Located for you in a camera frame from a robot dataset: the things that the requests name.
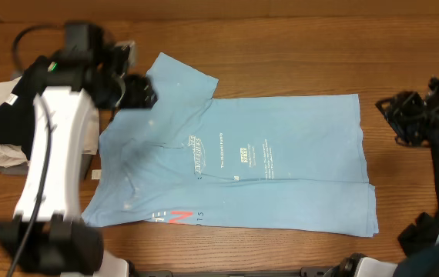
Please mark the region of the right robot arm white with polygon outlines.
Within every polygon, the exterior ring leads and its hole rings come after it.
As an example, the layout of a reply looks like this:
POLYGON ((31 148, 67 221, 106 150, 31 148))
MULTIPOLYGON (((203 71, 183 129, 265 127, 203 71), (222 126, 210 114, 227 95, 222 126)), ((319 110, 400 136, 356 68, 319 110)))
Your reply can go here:
POLYGON ((399 145, 431 150, 437 212, 420 214, 406 227, 398 242, 407 256, 397 264, 381 262, 360 253, 345 258, 325 271, 328 277, 338 276, 439 276, 439 78, 428 83, 429 92, 420 97, 414 91, 402 91, 376 103, 396 134, 399 145))

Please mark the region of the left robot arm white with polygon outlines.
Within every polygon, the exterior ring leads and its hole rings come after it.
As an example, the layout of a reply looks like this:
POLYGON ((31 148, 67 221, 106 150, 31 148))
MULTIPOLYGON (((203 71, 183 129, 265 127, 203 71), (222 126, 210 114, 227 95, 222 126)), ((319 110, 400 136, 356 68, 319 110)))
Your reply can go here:
POLYGON ((12 218, 0 220, 0 246, 10 272, 134 276, 135 266, 106 251, 100 231, 82 220, 80 163, 94 108, 149 109, 157 95, 147 77, 128 72, 134 42, 107 42, 90 22, 67 22, 64 31, 64 47, 21 78, 34 95, 35 131, 24 189, 12 218))

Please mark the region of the light blue t-shirt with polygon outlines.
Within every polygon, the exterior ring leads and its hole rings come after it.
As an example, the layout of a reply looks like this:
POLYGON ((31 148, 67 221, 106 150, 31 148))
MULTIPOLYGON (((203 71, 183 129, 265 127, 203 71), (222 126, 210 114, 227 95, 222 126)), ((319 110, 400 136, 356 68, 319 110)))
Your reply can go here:
POLYGON ((215 98, 216 78, 165 54, 147 75, 157 103, 100 136, 88 225, 378 233, 357 95, 215 98))

